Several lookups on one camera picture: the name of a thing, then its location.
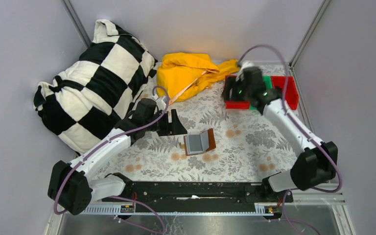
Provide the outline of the brown leather card holder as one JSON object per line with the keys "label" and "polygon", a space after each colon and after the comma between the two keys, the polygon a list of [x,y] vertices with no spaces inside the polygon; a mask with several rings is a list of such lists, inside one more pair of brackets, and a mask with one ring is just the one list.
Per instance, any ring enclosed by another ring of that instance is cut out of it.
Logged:
{"label": "brown leather card holder", "polygon": [[212,128],[198,134],[184,136],[185,153],[187,156],[204,154],[216,149],[214,131]]}

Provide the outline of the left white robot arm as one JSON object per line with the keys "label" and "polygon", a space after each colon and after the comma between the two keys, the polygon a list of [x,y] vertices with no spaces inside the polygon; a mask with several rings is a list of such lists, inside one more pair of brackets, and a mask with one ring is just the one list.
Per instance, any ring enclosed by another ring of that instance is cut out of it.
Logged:
{"label": "left white robot arm", "polygon": [[143,98],[124,119],[97,145],[68,163],[57,162],[52,169],[48,196],[54,201],[56,214],[80,214],[93,201],[119,196],[126,187],[125,180],[116,175],[102,179],[94,176],[108,161],[143,138],[147,132],[158,136],[187,134],[175,109],[167,111],[164,98]]}

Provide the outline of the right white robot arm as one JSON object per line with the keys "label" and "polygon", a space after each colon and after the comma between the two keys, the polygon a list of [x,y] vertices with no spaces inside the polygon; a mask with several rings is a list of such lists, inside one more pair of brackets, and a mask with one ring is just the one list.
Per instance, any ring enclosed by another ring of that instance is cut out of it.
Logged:
{"label": "right white robot arm", "polygon": [[263,185],[269,192],[307,190],[335,178],[338,149],[312,133],[294,114],[280,89],[267,88],[261,69],[251,61],[239,63],[236,77],[229,76],[223,97],[248,102],[268,119],[291,145],[297,159],[290,170],[269,176]]}

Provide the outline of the green bin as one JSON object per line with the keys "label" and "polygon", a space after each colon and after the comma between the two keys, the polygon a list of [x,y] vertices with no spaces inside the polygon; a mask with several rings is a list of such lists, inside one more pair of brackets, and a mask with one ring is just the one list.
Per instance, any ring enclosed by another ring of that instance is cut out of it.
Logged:
{"label": "green bin", "polygon": [[[272,89],[273,85],[272,85],[271,76],[264,75],[262,78],[263,78],[263,81],[266,85],[266,89]],[[256,107],[254,107],[250,104],[249,110],[256,110]]]}

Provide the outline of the left red bin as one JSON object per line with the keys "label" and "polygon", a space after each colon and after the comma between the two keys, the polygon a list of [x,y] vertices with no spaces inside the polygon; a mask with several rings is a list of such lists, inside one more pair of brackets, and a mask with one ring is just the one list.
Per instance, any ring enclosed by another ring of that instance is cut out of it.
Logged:
{"label": "left red bin", "polygon": [[222,98],[225,103],[226,109],[240,109],[248,110],[250,102],[244,100],[240,94],[239,82],[236,81],[235,75],[228,75],[225,77],[224,88],[222,92]]}

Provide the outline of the red bin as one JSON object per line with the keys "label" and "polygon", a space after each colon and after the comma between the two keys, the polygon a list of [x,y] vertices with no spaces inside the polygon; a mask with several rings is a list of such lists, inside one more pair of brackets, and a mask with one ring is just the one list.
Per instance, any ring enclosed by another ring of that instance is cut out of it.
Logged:
{"label": "red bin", "polygon": [[288,77],[287,86],[284,86],[285,76],[270,76],[272,86],[275,89],[279,89],[281,92],[286,88],[285,100],[292,110],[297,110],[299,104],[299,94],[295,85],[294,77]]}
{"label": "red bin", "polygon": [[224,88],[222,92],[222,98],[225,103],[226,109],[240,109],[248,110],[250,102],[244,100],[240,94],[239,82],[236,81],[235,75],[228,75],[225,77]]}

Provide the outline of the right red bin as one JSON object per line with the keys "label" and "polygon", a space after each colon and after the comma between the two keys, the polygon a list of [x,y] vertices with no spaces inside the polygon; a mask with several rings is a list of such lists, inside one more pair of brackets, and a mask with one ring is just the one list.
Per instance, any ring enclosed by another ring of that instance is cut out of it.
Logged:
{"label": "right red bin", "polygon": [[284,86],[285,76],[270,76],[272,86],[275,89],[279,89],[281,92],[286,88],[285,100],[292,110],[297,110],[299,104],[299,94],[295,85],[294,77],[288,77],[287,86]]}

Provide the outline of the yellow cloth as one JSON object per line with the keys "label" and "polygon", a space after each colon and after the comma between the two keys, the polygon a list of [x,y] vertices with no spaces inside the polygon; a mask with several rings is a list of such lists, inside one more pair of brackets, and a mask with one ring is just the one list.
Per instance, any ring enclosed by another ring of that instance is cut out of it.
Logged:
{"label": "yellow cloth", "polygon": [[237,60],[215,64],[208,54],[171,53],[162,58],[157,70],[157,85],[166,89],[169,104],[188,100],[214,83],[239,71]]}

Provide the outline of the floral table mat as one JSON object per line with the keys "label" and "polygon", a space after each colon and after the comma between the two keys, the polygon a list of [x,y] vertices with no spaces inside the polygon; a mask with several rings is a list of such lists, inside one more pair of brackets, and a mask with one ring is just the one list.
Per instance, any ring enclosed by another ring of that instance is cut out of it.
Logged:
{"label": "floral table mat", "polygon": [[223,87],[218,81],[171,104],[190,134],[213,129],[214,150],[188,156],[181,136],[148,132],[95,177],[119,172],[134,181],[259,182],[290,169],[296,161],[291,145],[258,111],[226,109]]}

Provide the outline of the black white checkered pillow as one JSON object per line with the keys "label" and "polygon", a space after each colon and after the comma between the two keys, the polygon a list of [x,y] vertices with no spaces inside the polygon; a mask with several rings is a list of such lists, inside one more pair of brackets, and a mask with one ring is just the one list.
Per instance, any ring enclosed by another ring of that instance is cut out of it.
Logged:
{"label": "black white checkered pillow", "polygon": [[34,109],[45,127],[81,155],[97,145],[133,108],[156,59],[134,35],[97,20],[91,45],[51,83],[40,82]]}

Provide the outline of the aluminium frame rail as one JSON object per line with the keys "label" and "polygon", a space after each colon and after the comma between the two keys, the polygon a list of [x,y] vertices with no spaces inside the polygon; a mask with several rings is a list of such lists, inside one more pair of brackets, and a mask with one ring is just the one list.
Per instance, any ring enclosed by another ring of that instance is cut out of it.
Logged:
{"label": "aluminium frame rail", "polygon": [[343,193],[337,192],[323,192],[315,189],[307,189],[305,191],[295,189],[291,191],[295,204],[301,205],[329,205],[342,206],[346,205]]}

